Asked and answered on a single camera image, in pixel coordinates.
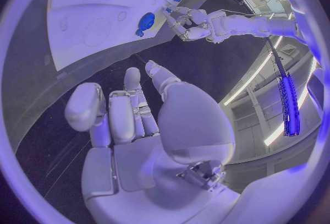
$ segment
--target black floor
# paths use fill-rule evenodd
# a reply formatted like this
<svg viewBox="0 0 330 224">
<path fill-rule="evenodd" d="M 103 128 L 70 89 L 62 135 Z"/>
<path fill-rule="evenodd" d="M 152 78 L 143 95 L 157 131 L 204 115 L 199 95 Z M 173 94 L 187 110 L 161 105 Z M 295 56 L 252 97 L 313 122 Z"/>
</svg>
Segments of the black floor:
<svg viewBox="0 0 330 224">
<path fill-rule="evenodd" d="M 202 8 L 208 13 L 219 9 L 247 12 L 233 0 L 207 0 Z M 149 59 L 219 102 L 246 73 L 263 44 L 262 39 L 251 35 L 233 36 L 216 45 L 206 40 L 182 42 L 175 37 L 171 42 L 117 62 L 85 81 L 99 83 L 107 97 L 111 91 L 123 89 L 128 68 L 139 68 L 142 89 L 157 119 L 162 101 L 144 71 Z M 91 148 L 90 138 L 88 133 L 72 130 L 64 119 L 65 104 L 74 89 L 43 113 L 21 142 L 16 156 L 32 184 L 59 212 L 75 223 L 95 223 L 84 205 L 80 185 L 84 159 Z"/>
</svg>

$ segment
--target robotic hand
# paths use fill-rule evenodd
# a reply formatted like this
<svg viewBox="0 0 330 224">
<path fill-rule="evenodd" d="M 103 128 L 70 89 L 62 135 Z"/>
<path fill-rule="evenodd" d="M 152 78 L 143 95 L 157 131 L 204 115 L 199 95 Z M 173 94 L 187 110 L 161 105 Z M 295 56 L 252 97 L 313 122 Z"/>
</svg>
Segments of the robotic hand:
<svg viewBox="0 0 330 224">
<path fill-rule="evenodd" d="M 178 12 L 182 16 L 175 20 L 171 16 L 172 12 Z M 163 13 L 166 16 L 168 26 L 183 41 L 206 38 L 209 42 L 220 43 L 233 35 L 252 34 L 255 37 L 268 37 L 269 35 L 293 37 L 306 44 L 295 20 L 267 19 L 262 16 L 251 18 L 242 15 L 226 16 L 226 13 L 221 10 L 207 14 L 203 9 L 196 10 L 175 6 L 167 7 Z M 189 29 L 183 27 L 184 23 L 191 25 L 189 19 L 197 24 L 197 27 Z"/>
</svg>

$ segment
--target light strip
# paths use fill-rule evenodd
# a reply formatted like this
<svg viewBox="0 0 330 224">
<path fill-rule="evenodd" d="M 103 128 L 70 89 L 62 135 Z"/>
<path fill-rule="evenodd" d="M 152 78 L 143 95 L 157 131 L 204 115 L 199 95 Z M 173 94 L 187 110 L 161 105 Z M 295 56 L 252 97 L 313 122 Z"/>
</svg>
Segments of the light strip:
<svg viewBox="0 0 330 224">
<path fill-rule="evenodd" d="M 301 108 L 301 106 L 303 105 L 307 94 L 308 94 L 308 90 L 307 90 L 307 82 L 310 79 L 310 77 L 312 76 L 312 73 L 314 72 L 314 70 L 316 69 L 316 63 L 317 60 L 314 58 L 313 62 L 312 62 L 312 66 L 311 66 L 311 70 L 309 73 L 309 76 L 307 78 L 306 81 L 306 86 L 304 87 L 299 99 L 298 99 L 298 107 L 299 109 Z M 275 141 L 282 133 L 284 130 L 284 123 L 282 123 L 266 140 L 264 140 L 264 143 L 269 146 L 273 141 Z"/>
<path fill-rule="evenodd" d="M 277 46 L 279 45 L 279 43 L 282 41 L 283 36 L 280 36 L 277 40 L 277 42 L 274 45 L 274 48 L 276 49 Z M 259 66 L 259 68 L 257 69 L 257 71 L 248 79 L 248 81 L 241 86 L 241 88 L 239 90 L 236 91 L 236 93 L 234 95 L 232 95 L 225 103 L 224 105 L 228 105 L 230 102 L 232 102 L 232 100 L 237 97 L 251 82 L 252 80 L 258 75 L 258 73 L 261 71 L 261 69 L 265 66 L 265 64 L 268 62 L 268 60 L 270 59 L 270 57 L 272 56 L 272 52 L 266 57 L 266 59 L 263 61 L 263 63 Z"/>
</svg>

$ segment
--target humanoid robot arm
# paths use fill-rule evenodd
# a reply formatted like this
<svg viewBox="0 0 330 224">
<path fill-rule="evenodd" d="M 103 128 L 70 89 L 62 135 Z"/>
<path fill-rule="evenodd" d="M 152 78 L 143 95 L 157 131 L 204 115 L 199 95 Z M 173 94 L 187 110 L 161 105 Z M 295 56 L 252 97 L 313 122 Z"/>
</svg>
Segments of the humanoid robot arm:
<svg viewBox="0 0 330 224">
<path fill-rule="evenodd" d="M 184 16 L 180 16 L 178 20 L 175 20 L 171 17 L 173 11 Z M 221 10 L 206 14 L 203 9 L 196 10 L 174 6 L 166 8 L 163 12 L 169 27 L 183 41 L 206 38 L 208 41 L 219 43 L 233 35 L 252 34 L 256 37 L 268 37 L 269 35 L 293 37 L 305 44 L 303 35 L 295 20 L 267 19 L 262 16 L 251 18 L 242 15 L 226 16 L 226 13 Z M 189 19 L 198 26 L 189 29 L 184 28 L 184 23 Z"/>
</svg>

